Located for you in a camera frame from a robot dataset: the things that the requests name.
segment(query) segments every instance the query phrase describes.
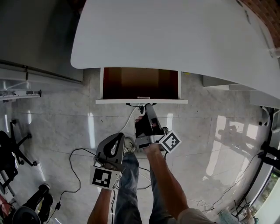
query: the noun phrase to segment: brick wall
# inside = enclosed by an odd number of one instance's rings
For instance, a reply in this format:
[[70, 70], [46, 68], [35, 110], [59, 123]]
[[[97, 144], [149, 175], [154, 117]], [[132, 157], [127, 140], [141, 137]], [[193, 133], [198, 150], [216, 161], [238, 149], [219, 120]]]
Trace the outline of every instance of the brick wall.
[[280, 0], [240, 0], [266, 24], [276, 48], [280, 47]]

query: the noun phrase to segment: tiled floor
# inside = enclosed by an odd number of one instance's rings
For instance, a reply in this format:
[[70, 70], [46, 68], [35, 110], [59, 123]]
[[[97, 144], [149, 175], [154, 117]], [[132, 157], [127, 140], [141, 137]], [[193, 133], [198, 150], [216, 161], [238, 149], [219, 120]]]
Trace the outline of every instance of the tiled floor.
[[[94, 149], [125, 125], [132, 107], [95, 104], [99, 71], [85, 71], [81, 90], [43, 93], [41, 98], [0, 104], [0, 129], [7, 131], [5, 115], [8, 121], [18, 119], [17, 138], [27, 132], [33, 135], [22, 150], [31, 160], [40, 162], [40, 166], [34, 168], [26, 164], [19, 167], [19, 175], [11, 184], [19, 203], [24, 203], [46, 182], [51, 186], [54, 209], [62, 191], [78, 187], [69, 164], [71, 151], [78, 147]], [[182, 97], [189, 100], [187, 105], [156, 105], [154, 109], [161, 124], [173, 129], [182, 140], [179, 149], [167, 156], [172, 173], [181, 183], [190, 207], [205, 210], [202, 203], [197, 206], [198, 201], [213, 204], [234, 184], [259, 151], [268, 130], [258, 125], [261, 109], [249, 105], [246, 91], [205, 89], [201, 76], [182, 74]], [[124, 130], [126, 135], [134, 136], [134, 119], [138, 115], [135, 111]], [[140, 166], [149, 168], [147, 159], [141, 154], [137, 156]], [[77, 151], [72, 161], [81, 179], [81, 190], [63, 195], [62, 206], [49, 223], [86, 223], [98, 197], [98, 189], [89, 185], [92, 155]], [[215, 219], [221, 208], [232, 206], [233, 200], [243, 194], [258, 163], [255, 158], [241, 181], [216, 203], [214, 211], [206, 213], [209, 218]], [[148, 172], [141, 170], [140, 173], [150, 178]], [[149, 181], [140, 176], [139, 186], [147, 185]], [[137, 194], [142, 221], [146, 224], [152, 208], [151, 188], [139, 190]]]

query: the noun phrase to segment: white table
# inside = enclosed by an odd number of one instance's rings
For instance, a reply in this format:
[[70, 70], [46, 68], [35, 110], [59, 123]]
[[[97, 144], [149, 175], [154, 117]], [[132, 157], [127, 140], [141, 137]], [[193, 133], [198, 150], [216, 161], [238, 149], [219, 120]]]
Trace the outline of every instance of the white table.
[[71, 64], [185, 71], [280, 98], [272, 38], [249, 16], [235, 0], [87, 0]]

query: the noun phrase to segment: blue jeans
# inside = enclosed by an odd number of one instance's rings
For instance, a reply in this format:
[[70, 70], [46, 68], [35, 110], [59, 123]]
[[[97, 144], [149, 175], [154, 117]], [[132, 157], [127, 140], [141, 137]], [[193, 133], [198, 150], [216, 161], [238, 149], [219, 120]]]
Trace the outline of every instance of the blue jeans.
[[[125, 171], [119, 181], [119, 192], [115, 209], [114, 224], [141, 224], [137, 201], [137, 184], [139, 176], [139, 162], [132, 153], [124, 155], [122, 164]], [[154, 204], [150, 216], [150, 224], [173, 224], [176, 220], [166, 210], [158, 189], [154, 172], [150, 167], [150, 179], [154, 195]]]

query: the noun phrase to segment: open drawer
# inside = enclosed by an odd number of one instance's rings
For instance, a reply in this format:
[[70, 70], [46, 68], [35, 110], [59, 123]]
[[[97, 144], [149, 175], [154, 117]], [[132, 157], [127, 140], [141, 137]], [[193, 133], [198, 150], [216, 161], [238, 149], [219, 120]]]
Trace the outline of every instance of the open drawer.
[[177, 103], [181, 99], [181, 72], [148, 68], [101, 68], [100, 99], [108, 103]]

